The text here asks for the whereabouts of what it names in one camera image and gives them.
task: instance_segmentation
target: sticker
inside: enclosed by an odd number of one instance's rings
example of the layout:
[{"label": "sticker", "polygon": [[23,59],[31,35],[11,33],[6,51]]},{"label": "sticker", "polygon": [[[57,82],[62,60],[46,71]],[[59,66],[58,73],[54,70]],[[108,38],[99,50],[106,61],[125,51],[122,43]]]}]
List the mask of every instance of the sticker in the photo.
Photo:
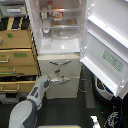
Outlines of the sticker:
[{"label": "sticker", "polygon": [[12,67],[9,67],[8,69],[13,69]]},{"label": "sticker", "polygon": [[124,68],[124,64],[122,64],[119,60],[113,57],[107,50],[104,51],[103,58],[114,67],[119,73],[122,72]]},{"label": "sticker", "polygon": [[20,13],[20,9],[7,9],[8,13]]},{"label": "sticker", "polygon": [[1,57],[6,57],[5,55],[0,55]]},{"label": "sticker", "polygon": [[15,58],[27,57],[27,53],[13,53]]},{"label": "sticker", "polygon": [[7,33],[8,38],[13,38],[12,33]]}]

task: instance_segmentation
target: gray robot arm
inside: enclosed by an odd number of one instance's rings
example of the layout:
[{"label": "gray robot arm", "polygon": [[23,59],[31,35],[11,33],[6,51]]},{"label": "gray robot arm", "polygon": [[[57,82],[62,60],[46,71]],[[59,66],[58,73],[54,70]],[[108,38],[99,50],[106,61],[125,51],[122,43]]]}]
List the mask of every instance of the gray robot arm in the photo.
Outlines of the gray robot arm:
[{"label": "gray robot arm", "polygon": [[36,110],[42,106],[44,92],[49,88],[48,76],[41,76],[27,100],[17,104],[10,115],[9,128],[34,128],[36,125]]}]

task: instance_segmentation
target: refrigerator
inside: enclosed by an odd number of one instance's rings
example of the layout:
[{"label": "refrigerator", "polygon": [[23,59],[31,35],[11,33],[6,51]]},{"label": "refrigerator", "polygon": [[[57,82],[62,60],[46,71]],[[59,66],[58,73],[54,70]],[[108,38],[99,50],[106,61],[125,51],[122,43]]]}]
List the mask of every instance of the refrigerator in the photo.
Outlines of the refrigerator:
[{"label": "refrigerator", "polygon": [[54,85],[50,98],[76,97],[85,65],[115,97],[128,92],[128,0],[25,0],[41,74],[70,83]]}]

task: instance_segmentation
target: open refrigerator door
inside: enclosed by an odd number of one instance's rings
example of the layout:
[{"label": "open refrigerator door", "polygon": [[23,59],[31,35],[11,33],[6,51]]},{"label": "open refrigerator door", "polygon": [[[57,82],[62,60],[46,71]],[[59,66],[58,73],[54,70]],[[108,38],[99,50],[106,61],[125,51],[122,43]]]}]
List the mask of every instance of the open refrigerator door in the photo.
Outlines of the open refrigerator door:
[{"label": "open refrigerator door", "polygon": [[128,3],[87,1],[80,61],[115,97],[128,92]]}]

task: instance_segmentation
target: drawer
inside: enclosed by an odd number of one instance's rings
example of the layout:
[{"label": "drawer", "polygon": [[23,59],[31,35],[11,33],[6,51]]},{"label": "drawer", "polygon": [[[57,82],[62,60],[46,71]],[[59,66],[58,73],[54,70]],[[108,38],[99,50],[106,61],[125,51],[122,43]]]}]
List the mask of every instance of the drawer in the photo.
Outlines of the drawer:
[{"label": "drawer", "polygon": [[80,62],[78,55],[45,55],[38,56],[41,74],[49,75],[53,70],[60,69],[58,76],[79,77]]},{"label": "drawer", "polygon": [[36,76],[24,76],[24,78],[23,77],[20,78],[22,81],[19,80],[19,81],[13,82],[12,79],[14,78],[7,77],[6,79],[7,80],[11,79],[11,82],[0,82],[0,93],[30,92],[36,83],[37,77]]},{"label": "drawer", "polygon": [[0,31],[0,49],[31,48],[29,30]]},{"label": "drawer", "polygon": [[0,50],[0,66],[34,65],[31,49]]},{"label": "drawer", "polygon": [[51,84],[46,91],[48,99],[53,98],[76,98],[78,92],[79,79],[70,79],[64,84]]},{"label": "drawer", "polygon": [[38,75],[36,65],[32,66],[14,66],[0,67],[0,76],[17,76],[17,75]]},{"label": "drawer", "polygon": [[36,81],[0,82],[0,93],[7,92],[30,92]]}]

